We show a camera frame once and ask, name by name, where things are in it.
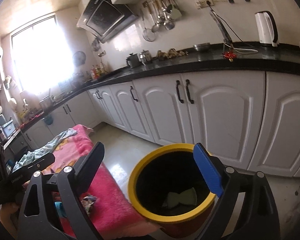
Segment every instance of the yellow rim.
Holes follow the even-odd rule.
[[[139,202],[137,198],[137,193],[136,193],[136,184],[137,184],[137,178],[143,168],[150,163],[152,160],[155,158],[169,153],[173,151],[186,151],[186,152],[193,152],[193,144],[189,143],[176,143],[176,144],[171,144],[167,146],[160,147],[153,152],[150,152],[147,156],[145,156],[133,169],[130,178],[129,178],[129,183],[128,183],[128,194],[130,201],[132,203],[132,206],[144,217],[151,219],[152,221],[156,222],[161,222],[161,223],[181,223],[187,220],[191,220],[194,217],[200,215],[202,212],[204,212],[214,201],[215,194],[209,193],[207,198],[195,209],[191,210],[188,213],[178,215],[178,216],[171,216],[171,217],[166,217],[166,216],[160,216],[156,215],[154,213],[151,213],[150,211],[146,210]]]

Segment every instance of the tiled floor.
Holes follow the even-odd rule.
[[[160,145],[143,140],[139,137],[131,135],[123,130],[113,127],[108,124],[101,124],[95,128],[95,133],[90,135],[93,143],[102,142],[105,146],[104,163],[111,172],[119,187],[128,198],[128,181],[129,175],[135,165],[149,152],[157,149]],[[281,225],[281,233],[285,234],[286,220],[289,211],[293,206],[300,201],[300,196],[295,195],[295,191],[300,186],[300,179],[281,178],[275,176],[267,176],[270,187],[272,189]],[[224,235],[231,233],[238,219],[242,206],[244,194],[239,194],[234,213],[231,217],[229,225]],[[186,240],[194,239],[197,234],[186,237]],[[172,240],[172,237],[167,236],[162,231],[157,231],[152,234],[157,240]]]

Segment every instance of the kettle handle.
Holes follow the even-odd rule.
[[[273,43],[277,43],[278,41],[278,29],[277,29],[277,25],[275,24],[275,20],[274,20],[274,17],[272,15],[271,12],[269,11],[263,11],[263,13],[265,14],[265,18],[266,18],[266,21],[267,21],[267,24],[268,24],[268,27],[269,27],[269,30],[270,30],[270,33],[271,33],[271,38],[272,38],[272,42]]]

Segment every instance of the pink blanket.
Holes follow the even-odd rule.
[[[88,134],[93,130],[83,125],[73,127],[78,133],[65,139],[55,149],[55,162],[43,173],[59,172],[67,165],[73,165],[80,156],[87,155],[93,147]],[[96,196],[90,219],[105,240],[125,236],[144,236],[156,231],[159,226],[148,222],[126,200],[119,186],[102,163],[88,192]],[[67,219],[61,219],[65,232],[74,233]]]

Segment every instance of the power outlet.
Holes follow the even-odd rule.
[[[202,9],[202,8],[205,8],[205,7],[209,7],[209,5],[207,4],[207,1],[210,2],[210,6],[214,5],[213,3],[213,0],[197,0],[195,1],[198,9]]]

